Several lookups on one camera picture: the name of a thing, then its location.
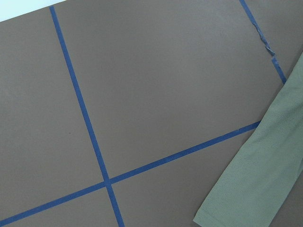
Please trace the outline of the light green long-sleeve shirt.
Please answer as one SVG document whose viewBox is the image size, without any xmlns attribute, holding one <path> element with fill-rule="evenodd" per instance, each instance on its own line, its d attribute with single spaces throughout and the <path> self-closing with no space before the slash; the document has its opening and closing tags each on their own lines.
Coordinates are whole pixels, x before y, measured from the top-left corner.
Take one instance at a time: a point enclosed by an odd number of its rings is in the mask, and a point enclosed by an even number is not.
<svg viewBox="0 0 303 227">
<path fill-rule="evenodd" d="M 268 227 L 303 169 L 303 61 L 197 211 L 202 227 Z"/>
</svg>

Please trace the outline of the blue tape line lengthwise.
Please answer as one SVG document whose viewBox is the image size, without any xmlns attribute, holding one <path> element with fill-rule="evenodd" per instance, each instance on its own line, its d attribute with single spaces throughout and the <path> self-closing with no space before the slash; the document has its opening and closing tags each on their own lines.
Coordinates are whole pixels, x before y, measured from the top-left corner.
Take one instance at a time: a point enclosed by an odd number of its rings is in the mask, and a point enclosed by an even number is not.
<svg viewBox="0 0 303 227">
<path fill-rule="evenodd" d="M 261 31 L 261 28 L 259 27 L 257 21 L 255 20 L 251 10 L 249 9 L 247 3 L 245 0 L 239 0 L 242 8 L 244 9 L 246 15 L 248 16 L 251 24 L 255 27 L 259 37 L 260 37 L 260 40 L 262 41 L 262 43 L 264 44 L 265 46 L 265 49 L 266 51 L 270 54 L 271 56 L 271 62 L 276 70 L 276 72 L 278 73 L 279 77 L 280 77 L 280 80 L 282 81 L 283 85 L 286 83 L 287 79 L 285 77 L 285 74 L 283 73 L 283 70 L 281 69 L 281 66 L 276 58 L 276 54 L 275 52 L 272 50 L 272 48 L 270 47 L 268 41 L 266 40 L 263 32 Z"/>
<path fill-rule="evenodd" d="M 104 159 L 102 157 L 102 153 L 101 153 L 96 135 L 94 133 L 93 126 L 91 124 L 89 113 L 87 111 L 87 108 L 86 108 L 86 105 L 85 105 L 85 102 L 84 102 L 84 99 L 83 99 L 83 96 L 82 96 L 82 93 L 81 93 L 81 89 L 80 89 L 76 74 L 74 72 L 72 61 L 70 59 L 68 48 L 66 46 L 65 39 L 63 37 L 63 33 L 62 33 L 62 30 L 61 30 L 60 23 L 59 23 L 59 20 L 58 20 L 58 17 L 57 17 L 54 6 L 50 6 L 49 10 L 50 10 L 50 13 L 51 13 L 51 16 L 52 16 L 53 24 L 54 24 L 54 27 L 55 27 L 55 30 L 56 30 L 56 33 L 57 33 L 57 36 L 58 36 L 58 40 L 59 40 L 59 43 L 60 43 L 60 46 L 61 46 L 61 50 L 62 50 L 62 53 L 63 53 L 63 56 L 64 56 L 64 60 L 66 62 L 66 66 L 67 66 L 67 69 L 68 69 L 68 72 L 69 72 L 69 75 L 70 75 L 70 78 L 71 78 L 71 82 L 72 82 L 72 85 L 73 85 L 73 88 L 74 88 L 74 91 L 75 91 L 75 94 L 76 94 L 76 97 L 77 97 L 77 100 L 78 100 L 78 103 L 79 103 L 79 106 L 80 106 L 80 110 L 81 110 L 81 113 L 82 113 L 82 116 L 83 116 L 83 119 L 84 119 L 84 122 L 85 122 L 85 125 L 86 125 L 86 128 L 87 128 L 87 131 L 88 131 L 88 134 L 89 134 L 91 144 L 92 144 L 93 149 L 94 149 L 94 153 L 95 153 L 95 156 L 96 156 L 96 159 L 97 159 L 97 162 L 98 162 L 98 166 L 100 168 L 100 172 L 101 172 L 103 180 L 104 180 L 104 184 L 105 184 L 107 194 L 108 194 L 110 202 L 111 202 L 111 206 L 112 206 L 117 224 L 120 227 L 124 227 L 125 226 L 124 220 L 122 218 L 122 215 L 121 215 L 121 212 L 120 212 L 117 200 L 116 200 L 116 195 L 114 193 L 114 190 L 113 190 L 113 187 L 112 187 L 112 184 L 111 184 L 108 172 L 107 172 L 107 168 L 106 168 Z"/>
</svg>

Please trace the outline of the blue tape line crosswise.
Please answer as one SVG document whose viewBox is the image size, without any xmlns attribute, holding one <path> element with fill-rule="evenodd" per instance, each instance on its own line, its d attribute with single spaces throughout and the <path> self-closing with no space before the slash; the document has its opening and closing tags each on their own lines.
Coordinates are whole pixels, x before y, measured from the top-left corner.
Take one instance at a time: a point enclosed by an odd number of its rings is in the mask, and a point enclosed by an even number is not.
<svg viewBox="0 0 303 227">
<path fill-rule="evenodd" d="M 246 133 L 250 130 L 254 130 L 257 128 L 257 126 L 260 124 L 260 122 L 254 122 L 252 124 L 249 124 L 247 126 L 244 126 L 242 128 L 239 128 L 237 130 L 231 131 L 227 134 L 221 135 L 219 137 L 213 138 L 211 140 L 205 141 L 201 144 L 195 145 L 193 147 L 187 148 L 183 151 L 177 152 L 175 154 L 172 154 L 170 156 L 164 157 L 162 159 L 159 159 L 157 161 L 151 162 L 149 164 L 143 165 L 141 167 L 138 167 L 136 169 L 133 169 L 131 171 L 125 172 L 123 174 L 120 174 L 118 176 L 115 176 L 110 179 L 111 184 L 115 184 L 117 182 L 123 181 L 125 179 L 131 178 L 135 175 L 139 175 L 143 172 L 149 171 L 153 168 L 156 168 L 158 166 L 164 165 L 166 163 L 172 162 L 174 160 L 177 160 L 179 158 L 182 158 L 186 155 L 192 154 L 194 152 L 197 152 L 199 150 L 203 150 L 207 147 L 210 147 L 212 145 L 215 145 L 217 143 L 223 142 L 225 140 L 231 139 L 233 137 L 236 137 L 238 135 L 241 135 L 243 133 Z M 19 214 L 16 214 L 14 216 L 11 216 L 9 218 L 3 219 L 0 221 L 0 225 L 3 227 L 5 225 L 11 224 L 13 222 L 17 222 L 21 219 L 30 217 L 34 214 L 40 213 L 42 211 L 51 209 L 53 207 L 59 206 L 61 204 L 64 204 L 66 202 L 72 201 L 76 198 L 82 197 L 84 195 L 90 194 L 94 191 L 100 190 L 102 188 L 105 188 L 106 184 L 104 182 L 97 183 L 95 185 L 89 186 L 87 188 L 81 189 L 79 191 L 73 192 L 71 194 L 65 195 L 61 198 L 58 198 L 56 200 L 50 201 L 48 203 L 42 204 L 40 206 L 34 207 L 32 209 L 26 210 L 24 212 L 21 212 Z"/>
</svg>

